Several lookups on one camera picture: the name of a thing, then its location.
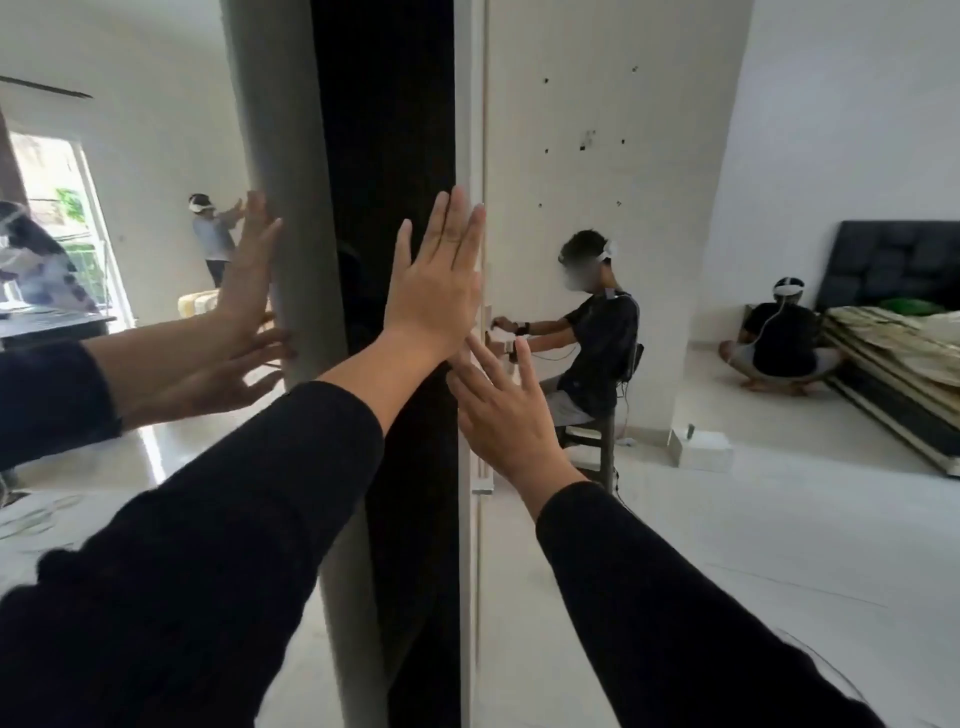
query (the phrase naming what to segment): wire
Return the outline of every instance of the wire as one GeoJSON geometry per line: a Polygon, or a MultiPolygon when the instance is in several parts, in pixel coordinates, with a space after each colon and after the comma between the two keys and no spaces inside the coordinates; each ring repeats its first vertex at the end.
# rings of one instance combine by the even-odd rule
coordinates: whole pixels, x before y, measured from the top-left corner
{"type": "Polygon", "coordinates": [[[564,354],[563,356],[559,356],[559,357],[557,357],[557,358],[554,358],[553,356],[540,356],[538,353],[535,353],[534,356],[535,356],[537,359],[543,359],[543,361],[563,361],[564,359],[568,359],[568,358],[570,357],[570,355],[571,355],[572,353],[576,352],[578,349],[580,349],[580,345],[579,345],[579,344],[574,344],[574,345],[573,345],[573,349],[571,349],[569,352],[567,352],[567,353],[564,354]]]}

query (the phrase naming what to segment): bedding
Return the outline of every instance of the bedding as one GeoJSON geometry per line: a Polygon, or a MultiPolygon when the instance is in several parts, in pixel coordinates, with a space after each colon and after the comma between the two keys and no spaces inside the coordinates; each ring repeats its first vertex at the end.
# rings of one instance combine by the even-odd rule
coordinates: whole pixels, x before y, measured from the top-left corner
{"type": "Polygon", "coordinates": [[[960,313],[920,318],[871,306],[843,306],[830,309],[825,321],[895,358],[913,374],[949,388],[945,396],[960,397],[960,313]]]}

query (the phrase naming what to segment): black headboard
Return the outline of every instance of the black headboard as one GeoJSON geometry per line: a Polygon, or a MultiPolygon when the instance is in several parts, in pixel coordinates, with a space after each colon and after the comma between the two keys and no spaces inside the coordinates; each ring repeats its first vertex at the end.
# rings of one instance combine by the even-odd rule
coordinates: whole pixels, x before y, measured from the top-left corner
{"type": "Polygon", "coordinates": [[[960,222],[843,222],[817,310],[889,298],[960,309],[960,222]]]}

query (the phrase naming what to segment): black sleeve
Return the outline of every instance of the black sleeve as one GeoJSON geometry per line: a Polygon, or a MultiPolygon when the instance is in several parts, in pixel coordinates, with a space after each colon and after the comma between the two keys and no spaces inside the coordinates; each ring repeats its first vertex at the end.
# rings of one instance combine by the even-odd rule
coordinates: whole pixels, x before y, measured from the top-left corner
{"type": "Polygon", "coordinates": [[[596,485],[537,536],[620,725],[882,725],[596,485]]]}
{"type": "Polygon", "coordinates": [[[583,320],[584,316],[587,315],[587,312],[589,310],[590,310],[590,299],[587,299],[586,301],[578,305],[576,308],[574,308],[572,311],[570,311],[568,314],[566,314],[564,318],[566,319],[566,322],[568,324],[570,324],[572,327],[575,327],[577,324],[579,324],[583,320]]]}
{"type": "Polygon", "coordinates": [[[636,305],[627,297],[610,299],[597,305],[587,317],[573,325],[573,335],[582,351],[602,353],[611,342],[621,341],[623,332],[633,325],[636,305]]]}
{"type": "Polygon", "coordinates": [[[763,329],[763,325],[767,323],[767,319],[769,319],[773,313],[770,310],[770,306],[770,303],[761,303],[751,311],[750,316],[748,316],[747,320],[743,323],[743,329],[754,336],[759,335],[760,330],[763,329]]]}
{"type": "Polygon", "coordinates": [[[78,342],[0,353],[0,470],[118,437],[104,376],[78,342]]]}
{"type": "Polygon", "coordinates": [[[0,602],[5,726],[251,726],[380,425],[297,387],[0,602]]]}

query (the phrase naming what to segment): person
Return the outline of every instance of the person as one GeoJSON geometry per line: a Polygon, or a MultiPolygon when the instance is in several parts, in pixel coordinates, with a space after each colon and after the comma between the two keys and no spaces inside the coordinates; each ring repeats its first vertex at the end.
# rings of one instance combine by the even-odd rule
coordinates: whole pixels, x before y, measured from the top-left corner
{"type": "Polygon", "coordinates": [[[204,250],[206,268],[213,278],[213,286],[219,288],[224,280],[224,271],[233,257],[233,237],[230,231],[243,219],[243,200],[226,212],[217,212],[207,195],[190,195],[190,211],[193,212],[193,232],[204,250]]]}
{"type": "Polygon", "coordinates": [[[0,471],[118,437],[143,425],[248,406],[273,390],[257,367],[290,358],[290,334],[258,332],[269,319],[267,265],[281,223],[251,193],[236,266],[220,305],[202,316],[83,342],[0,352],[0,471]]]}
{"type": "Polygon", "coordinates": [[[525,341],[521,385],[475,338],[486,375],[468,361],[484,225],[462,189],[442,193],[412,260],[405,221],[376,341],[134,498],[78,550],[45,555],[37,583],[0,601],[5,726],[253,725],[385,433],[445,359],[460,427],[522,496],[622,725],[880,725],[582,481],[525,341]]]}
{"type": "Polygon", "coordinates": [[[783,278],[774,284],[774,302],[757,306],[736,342],[721,342],[717,352],[747,380],[745,389],[786,388],[796,397],[843,363],[838,349],[817,347],[816,314],[800,305],[804,282],[783,278]]]}
{"type": "MultiPolygon", "coordinates": [[[[580,353],[560,376],[540,383],[554,426],[582,425],[610,415],[616,408],[616,386],[636,368],[639,306],[613,274],[616,247],[597,231],[577,232],[563,246],[560,262],[565,285],[590,297],[558,321],[518,324],[503,316],[493,325],[516,334],[533,335],[532,352],[548,352],[573,344],[580,353]]],[[[496,355],[513,355],[514,342],[490,342],[496,355]]]]}
{"type": "Polygon", "coordinates": [[[13,281],[24,303],[68,311],[97,313],[96,302],[77,280],[70,255],[30,217],[20,203],[0,201],[0,236],[7,238],[2,283],[13,281]]]}

